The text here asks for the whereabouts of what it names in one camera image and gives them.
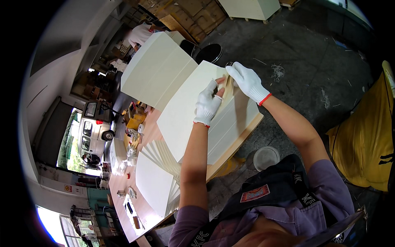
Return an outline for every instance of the concrete floor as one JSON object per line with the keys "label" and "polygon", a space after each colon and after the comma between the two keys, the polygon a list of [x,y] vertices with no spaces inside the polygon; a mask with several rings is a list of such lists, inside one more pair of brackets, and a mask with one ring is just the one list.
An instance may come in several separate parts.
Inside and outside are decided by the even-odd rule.
{"label": "concrete floor", "polygon": [[[357,52],[345,51],[335,45],[331,32],[326,28],[326,15],[325,8],[305,0],[293,11],[283,8],[267,25],[256,20],[246,22],[240,18],[226,19],[206,37],[200,47],[210,43],[220,44],[224,53],[216,62],[219,66],[225,66],[229,61],[238,61],[252,68],[274,96],[313,124],[328,149],[325,132],[344,119],[345,113],[363,96],[362,87],[367,90],[368,83],[376,78],[372,78],[369,65],[361,60]],[[271,78],[272,64],[281,64],[285,69],[285,76],[279,83]],[[331,103],[327,110],[321,101],[322,89]],[[127,97],[120,97],[119,100],[121,99],[127,100]],[[229,175],[214,178],[208,185],[211,188],[210,219],[223,209],[228,198],[239,190],[247,178],[257,173],[252,164],[252,156],[257,149],[270,145],[279,151],[281,158],[292,153],[300,156],[272,116],[263,107],[260,107],[260,112],[265,116],[263,121],[236,153],[238,157],[248,158],[245,164]],[[373,212],[377,193],[352,185],[349,185],[349,189],[355,208],[365,204],[368,211]],[[152,234],[156,234],[167,245],[171,230],[172,226],[168,226],[155,230]],[[355,226],[346,241],[347,246],[354,246],[363,232],[363,224]]]}

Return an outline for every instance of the black stool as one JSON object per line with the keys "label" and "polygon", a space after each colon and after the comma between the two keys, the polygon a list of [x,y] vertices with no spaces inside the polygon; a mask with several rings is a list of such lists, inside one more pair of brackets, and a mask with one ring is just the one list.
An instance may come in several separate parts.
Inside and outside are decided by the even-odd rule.
{"label": "black stool", "polygon": [[[183,40],[180,43],[181,49],[183,49],[188,55],[192,57],[193,52],[195,51],[196,45],[189,40]],[[221,57],[223,52],[222,47],[219,44],[211,44],[203,49],[201,49],[196,55],[195,61],[197,64],[200,64],[203,60],[215,63]]]}

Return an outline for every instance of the black apron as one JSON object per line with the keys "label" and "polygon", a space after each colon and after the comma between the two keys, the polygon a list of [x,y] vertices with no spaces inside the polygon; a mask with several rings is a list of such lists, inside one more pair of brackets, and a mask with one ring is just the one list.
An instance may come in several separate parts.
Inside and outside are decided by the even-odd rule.
{"label": "black apron", "polygon": [[[307,174],[299,157],[288,155],[278,164],[248,178],[240,190],[229,198],[221,213],[203,226],[188,246],[201,247],[208,242],[219,222],[228,217],[244,214],[247,209],[257,206],[281,207],[281,203],[297,199],[303,207],[308,207],[318,201],[309,190]],[[336,218],[327,207],[323,204],[322,207],[326,226],[336,223]],[[343,237],[342,234],[333,242],[342,243]]]}

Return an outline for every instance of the apron strap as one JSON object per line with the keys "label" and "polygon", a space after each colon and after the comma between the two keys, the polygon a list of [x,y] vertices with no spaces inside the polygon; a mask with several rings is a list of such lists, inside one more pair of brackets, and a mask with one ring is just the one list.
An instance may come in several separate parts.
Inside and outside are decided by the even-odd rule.
{"label": "apron strap", "polygon": [[188,247],[202,247],[202,245],[208,242],[213,234],[215,228],[220,223],[219,215],[217,215],[212,221],[204,225],[200,230],[195,234],[194,238],[187,245]]}
{"label": "apron strap", "polygon": [[[303,178],[303,172],[293,172],[292,176],[293,176],[293,181],[294,181],[293,186],[295,188],[296,196],[298,197],[299,201],[302,203],[303,207],[308,207],[311,204],[319,201],[316,198],[316,196],[306,187]],[[333,216],[333,214],[323,203],[321,203],[321,205],[324,212],[326,228],[329,228],[333,224],[337,223],[337,219]],[[342,243],[343,240],[344,240],[344,233],[342,233],[340,236],[332,240],[332,242]]]}

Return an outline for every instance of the silver van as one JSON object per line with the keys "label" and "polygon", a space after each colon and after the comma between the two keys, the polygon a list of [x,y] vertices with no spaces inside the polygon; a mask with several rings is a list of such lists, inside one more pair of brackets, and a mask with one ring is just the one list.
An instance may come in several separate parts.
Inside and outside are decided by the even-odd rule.
{"label": "silver van", "polygon": [[101,107],[102,102],[85,104],[78,133],[78,153],[86,157],[102,157],[106,141],[111,141],[115,133],[111,130],[113,113]]}

